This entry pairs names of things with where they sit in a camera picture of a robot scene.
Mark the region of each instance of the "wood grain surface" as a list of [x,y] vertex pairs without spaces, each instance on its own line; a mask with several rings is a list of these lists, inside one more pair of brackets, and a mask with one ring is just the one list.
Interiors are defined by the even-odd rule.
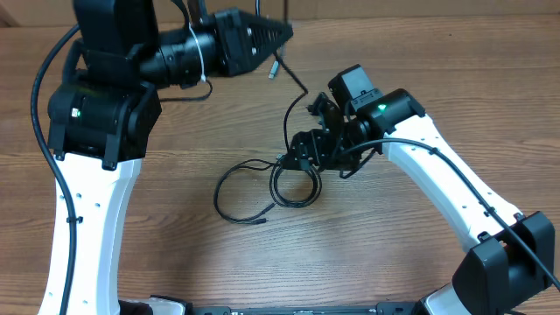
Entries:
[[[76,23],[73,0],[0,0],[12,26],[61,26]],[[170,0],[153,0],[160,23],[184,20]],[[262,0],[262,14],[282,18],[284,0]],[[253,12],[255,0],[207,0],[208,12],[232,7]],[[557,14],[560,0],[290,0],[290,18],[403,18]]]
[[[29,96],[39,65],[66,30],[0,30],[1,314],[36,313],[46,286],[54,180],[32,134]],[[293,111],[290,134],[316,128],[305,104],[337,72],[361,63],[381,90],[407,88],[497,193],[560,227],[560,16],[321,20],[294,31],[286,62],[311,94]],[[41,89],[45,130],[62,62],[54,61]],[[448,283],[464,254],[438,210],[385,157],[347,181],[326,172],[314,205],[275,209],[261,226],[232,225],[215,213],[212,194],[223,172],[284,151],[284,111],[300,91],[285,72],[269,80],[269,70],[267,62],[213,80],[208,101],[163,105],[129,204],[121,297],[368,305],[418,300]],[[160,96],[205,92],[169,88]],[[308,185],[296,172],[283,179],[285,190]],[[266,172],[234,175],[220,196],[239,217],[269,203]],[[520,310],[553,314],[559,307],[549,289]]]

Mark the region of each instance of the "black wire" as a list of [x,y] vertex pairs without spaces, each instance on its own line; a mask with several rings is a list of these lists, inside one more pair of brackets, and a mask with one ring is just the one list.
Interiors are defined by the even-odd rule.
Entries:
[[[323,182],[321,181],[321,177],[319,176],[317,170],[315,170],[314,167],[311,167],[309,171],[306,171],[307,175],[309,175],[311,181],[313,182],[313,188],[311,190],[309,197],[303,200],[294,201],[294,200],[286,199],[284,196],[282,196],[282,194],[280,194],[278,190],[278,179],[280,178],[280,175],[284,171],[284,169],[280,166],[282,159],[283,157],[279,158],[278,161],[276,161],[276,163],[271,163],[258,158],[252,158],[247,161],[241,162],[236,166],[230,168],[228,171],[226,171],[226,173],[222,175],[220,180],[218,180],[218,184],[216,185],[216,188],[214,189],[213,192],[213,206],[216,209],[216,212],[220,215],[220,217],[231,223],[257,225],[257,224],[263,224],[267,222],[266,219],[260,219],[260,218],[263,215],[265,215],[268,211],[272,210],[272,208],[275,205],[279,205],[280,207],[302,208],[302,207],[307,207],[313,202],[315,202],[315,200],[317,200],[317,198],[321,194]],[[253,162],[259,162],[267,166],[254,167],[254,166],[246,165],[247,163],[253,163]],[[270,179],[269,179],[269,191],[270,191],[270,196],[272,196],[272,199],[274,200],[274,203],[271,203],[270,205],[265,207],[260,213],[244,219],[236,219],[221,211],[220,206],[218,205],[218,198],[220,197],[221,185],[224,183],[226,179],[228,179],[228,177],[233,172],[239,171],[241,169],[247,169],[253,171],[267,171],[270,167],[272,167],[272,172],[270,173]]]
[[206,80],[206,83],[208,84],[208,86],[210,87],[210,89],[208,90],[208,92],[202,96],[198,96],[198,97],[168,97],[168,98],[163,98],[160,99],[159,102],[202,102],[208,99],[208,97],[210,97],[210,95],[212,95],[212,92],[214,91],[214,86],[212,85],[212,82],[210,82],[210,80]]
[[283,140],[286,144],[286,151],[289,151],[290,144],[288,143],[288,116],[290,115],[291,110],[296,106],[296,104],[298,104],[298,102],[301,101],[301,99],[303,99],[309,93],[309,91],[307,90],[307,87],[305,87],[304,83],[302,83],[302,81],[296,76],[296,74],[293,73],[288,66],[286,66],[282,57],[280,57],[277,52],[273,52],[273,54],[280,66],[282,66],[282,68],[299,85],[299,87],[304,90],[304,92],[291,103],[291,105],[288,107],[288,110],[286,110],[286,115],[284,115],[283,117]]
[[384,138],[379,140],[368,141],[365,143],[358,144],[348,150],[344,150],[340,153],[340,155],[350,154],[356,151],[364,151],[367,149],[374,148],[377,144],[385,144],[385,143],[400,143],[400,144],[410,144],[415,145],[417,147],[421,147],[426,149],[431,154],[434,154],[444,160],[449,167],[459,176],[459,178],[465,183],[466,187],[471,191],[474,197],[480,202],[480,204],[484,207],[484,209],[500,224],[500,226],[511,236],[514,238],[515,242],[521,246],[523,251],[529,256],[529,258],[539,266],[539,268],[544,272],[544,274],[550,279],[550,281],[556,286],[556,288],[560,291],[560,282],[558,279],[550,272],[550,270],[544,265],[544,263],[536,256],[535,252],[523,241],[523,239],[496,213],[496,210],[493,206],[490,206],[487,201],[480,195],[480,192],[476,190],[473,183],[466,177],[466,175],[451,161],[444,153],[442,153],[438,148],[429,146],[426,143],[421,143],[418,141],[413,141],[409,139],[400,139],[400,138]]
[[41,81],[45,77],[46,70],[53,62],[54,57],[60,51],[62,46],[72,38],[72,36],[78,32],[80,29],[79,25],[75,25],[64,35],[59,42],[52,48],[49,54],[46,56],[45,61],[38,70],[37,77],[33,82],[33,89],[31,91],[31,123],[33,124],[33,132],[37,138],[37,143],[43,156],[45,156],[46,162],[49,164],[54,177],[59,182],[60,189],[62,190],[62,195],[66,201],[66,208],[68,210],[68,226],[70,227],[69,235],[69,250],[68,250],[68,265],[66,267],[66,281],[64,282],[64,290],[62,292],[62,301],[60,303],[60,315],[66,315],[68,309],[68,302],[70,298],[70,291],[72,289],[72,281],[74,279],[74,265],[76,262],[76,211],[74,209],[74,202],[72,200],[72,194],[68,188],[67,182],[64,180],[64,176],[60,171],[59,167],[56,165],[48,146],[46,145],[45,138],[43,137],[43,131],[41,130],[41,125],[39,122],[38,114],[38,98],[39,90],[41,88]]
[[366,165],[366,163],[369,162],[369,160],[370,160],[371,158],[374,157],[374,154],[375,154],[375,149],[372,149],[371,152],[369,152],[369,154],[367,155],[367,157],[364,158],[364,160],[361,161],[361,162],[358,164],[358,167],[356,167],[355,169],[351,170],[348,174],[345,175],[345,174],[344,174],[344,171],[340,170],[339,177],[340,177],[341,179],[349,179],[349,178],[351,178],[355,173],[357,173],[359,170],[361,170],[361,168],[364,167],[364,165]]
[[189,23],[191,23],[191,20],[189,18],[189,12],[186,9],[185,3],[183,2],[183,0],[171,0],[175,5],[177,5],[178,9],[181,10],[181,13],[183,13],[183,17],[185,18],[185,28],[189,27]]
[[288,23],[288,19],[289,19],[288,16],[290,14],[290,11],[288,10],[288,1],[289,0],[283,0],[283,21],[285,23]]

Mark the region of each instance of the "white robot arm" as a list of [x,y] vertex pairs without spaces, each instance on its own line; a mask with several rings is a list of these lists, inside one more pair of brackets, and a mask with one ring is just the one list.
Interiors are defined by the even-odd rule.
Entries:
[[[486,194],[496,213],[509,225],[517,222],[521,212],[491,190],[445,142],[429,116],[413,115],[395,126],[385,138],[404,138],[438,147],[469,178],[477,190]],[[485,215],[457,174],[439,157],[406,143],[385,143],[383,152],[389,161],[403,169],[434,203],[465,252],[481,242],[484,233],[497,235],[503,228]],[[121,162],[114,171],[102,169],[94,157],[66,154],[57,164],[74,196],[78,224],[78,252],[69,314],[120,314],[117,296],[117,268],[123,223],[127,205],[142,160]],[[51,269],[39,314],[55,314],[60,307],[67,266],[67,208],[57,185],[57,212],[52,245]],[[153,297],[137,300],[151,306],[154,314],[182,315],[186,308],[179,302]],[[430,314],[468,314],[452,284],[424,300]]]

